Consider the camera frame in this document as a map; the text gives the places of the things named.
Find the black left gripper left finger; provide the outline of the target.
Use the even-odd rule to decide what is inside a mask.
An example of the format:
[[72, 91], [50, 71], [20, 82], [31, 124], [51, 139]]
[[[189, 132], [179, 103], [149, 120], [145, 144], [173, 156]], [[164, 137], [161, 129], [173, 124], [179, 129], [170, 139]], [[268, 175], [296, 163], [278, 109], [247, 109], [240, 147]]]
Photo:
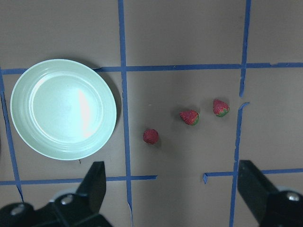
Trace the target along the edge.
[[93, 162], [83, 181], [76, 190], [76, 195], [85, 198], [93, 213], [99, 213], [106, 194], [106, 173], [103, 161]]

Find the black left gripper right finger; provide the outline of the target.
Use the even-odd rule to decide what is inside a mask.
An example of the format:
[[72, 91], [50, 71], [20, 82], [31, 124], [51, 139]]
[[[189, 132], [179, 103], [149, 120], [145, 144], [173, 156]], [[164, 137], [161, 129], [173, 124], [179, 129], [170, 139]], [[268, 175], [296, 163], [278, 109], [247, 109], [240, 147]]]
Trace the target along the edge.
[[241, 160], [237, 189], [260, 227], [283, 227], [282, 192], [250, 160]]

